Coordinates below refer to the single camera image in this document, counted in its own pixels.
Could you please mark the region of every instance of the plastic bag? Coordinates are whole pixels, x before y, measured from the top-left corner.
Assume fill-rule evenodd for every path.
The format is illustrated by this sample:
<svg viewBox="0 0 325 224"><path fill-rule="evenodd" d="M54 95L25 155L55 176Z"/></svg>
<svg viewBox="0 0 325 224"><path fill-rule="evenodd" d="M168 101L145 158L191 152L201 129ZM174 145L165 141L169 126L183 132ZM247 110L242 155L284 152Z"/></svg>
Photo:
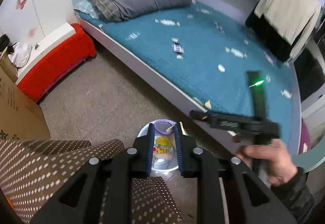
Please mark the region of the plastic bag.
<svg viewBox="0 0 325 224"><path fill-rule="evenodd" d="M16 67L24 67L31 53L31 45L28 43L16 43L14 46L14 53L9 54L8 58Z"/></svg>

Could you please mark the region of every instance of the metal screw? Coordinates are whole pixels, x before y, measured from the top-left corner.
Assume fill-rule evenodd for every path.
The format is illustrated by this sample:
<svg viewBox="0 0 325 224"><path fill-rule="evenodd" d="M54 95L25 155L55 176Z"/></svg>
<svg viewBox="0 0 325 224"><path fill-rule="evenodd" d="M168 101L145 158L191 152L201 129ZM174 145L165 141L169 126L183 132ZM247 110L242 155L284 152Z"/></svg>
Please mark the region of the metal screw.
<svg viewBox="0 0 325 224"><path fill-rule="evenodd" d="M89 163L91 165L98 164L99 162L100 162L100 160L97 157L92 157L92 158L89 159Z"/></svg>
<svg viewBox="0 0 325 224"><path fill-rule="evenodd" d="M129 148L126 150L126 152L129 154L129 155L133 155L133 154L136 154L138 152L138 150L136 148Z"/></svg>
<svg viewBox="0 0 325 224"><path fill-rule="evenodd" d="M239 159L238 157L232 157L231 162L233 164L240 164L241 163L241 159Z"/></svg>
<svg viewBox="0 0 325 224"><path fill-rule="evenodd" d="M200 147L195 147L193 149L193 153L195 153L195 154L202 154L203 153L203 149L200 148Z"/></svg>

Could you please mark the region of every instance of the green light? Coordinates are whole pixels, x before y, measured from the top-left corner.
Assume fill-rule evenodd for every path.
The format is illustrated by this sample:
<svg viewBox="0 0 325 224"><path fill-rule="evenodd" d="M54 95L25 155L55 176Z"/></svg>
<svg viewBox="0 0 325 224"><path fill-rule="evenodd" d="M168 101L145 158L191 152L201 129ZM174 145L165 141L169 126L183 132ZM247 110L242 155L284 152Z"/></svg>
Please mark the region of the green light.
<svg viewBox="0 0 325 224"><path fill-rule="evenodd" d="M256 82L255 84L250 85L249 88L252 88L252 87L258 86L258 85L260 85L260 84L263 84L263 82L264 82L264 80L258 81L258 82Z"/></svg>
<svg viewBox="0 0 325 224"><path fill-rule="evenodd" d="M264 80L261 80L261 81L258 81L256 82L254 85L260 85L260 84L263 84Z"/></svg>

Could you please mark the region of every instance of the floor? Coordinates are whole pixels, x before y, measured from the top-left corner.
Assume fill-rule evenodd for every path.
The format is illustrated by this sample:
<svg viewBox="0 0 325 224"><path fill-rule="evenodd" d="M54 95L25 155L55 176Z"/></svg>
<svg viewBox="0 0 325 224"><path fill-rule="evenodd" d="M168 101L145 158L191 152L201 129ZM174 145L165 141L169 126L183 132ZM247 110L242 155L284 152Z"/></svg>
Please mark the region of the floor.
<svg viewBox="0 0 325 224"><path fill-rule="evenodd" d="M198 146L227 157L221 145L106 48L97 42L95 46L96 58L72 71L40 101L51 139L89 140L92 145L120 139L128 148L144 125L168 118L183 121ZM183 179L178 170L152 176L164 178L186 222L195 223L196 179Z"/></svg>

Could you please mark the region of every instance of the black sleeve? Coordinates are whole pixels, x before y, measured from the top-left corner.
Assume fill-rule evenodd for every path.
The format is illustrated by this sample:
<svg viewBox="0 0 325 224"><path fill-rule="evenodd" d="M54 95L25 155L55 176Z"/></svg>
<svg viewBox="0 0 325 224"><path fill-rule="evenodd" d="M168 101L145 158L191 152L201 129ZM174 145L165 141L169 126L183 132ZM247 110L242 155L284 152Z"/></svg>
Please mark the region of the black sleeve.
<svg viewBox="0 0 325 224"><path fill-rule="evenodd" d="M298 224L306 222L313 210L314 198L306 185L306 175L302 168L298 167L297 174L288 183L271 187L271 190L295 217Z"/></svg>

